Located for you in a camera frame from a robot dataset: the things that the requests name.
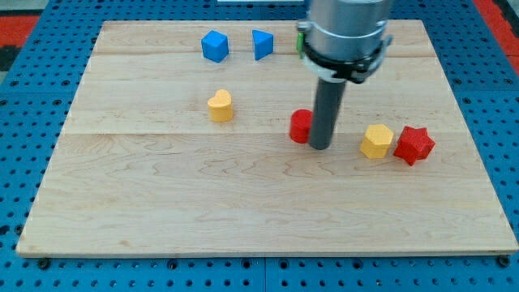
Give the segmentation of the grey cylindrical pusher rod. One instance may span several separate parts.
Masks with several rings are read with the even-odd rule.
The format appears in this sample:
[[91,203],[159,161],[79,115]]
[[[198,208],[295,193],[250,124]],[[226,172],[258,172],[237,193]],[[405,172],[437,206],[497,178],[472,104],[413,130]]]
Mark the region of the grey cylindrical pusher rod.
[[332,142],[345,85],[345,81],[332,83],[318,80],[308,140],[314,149],[324,150]]

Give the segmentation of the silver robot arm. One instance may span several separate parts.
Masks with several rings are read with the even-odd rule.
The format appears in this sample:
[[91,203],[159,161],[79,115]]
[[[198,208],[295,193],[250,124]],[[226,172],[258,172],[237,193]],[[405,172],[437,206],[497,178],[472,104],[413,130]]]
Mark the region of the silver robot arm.
[[315,0],[298,23],[302,59],[317,77],[308,143],[332,142],[346,84],[361,84],[382,64],[392,36],[385,35],[393,0]]

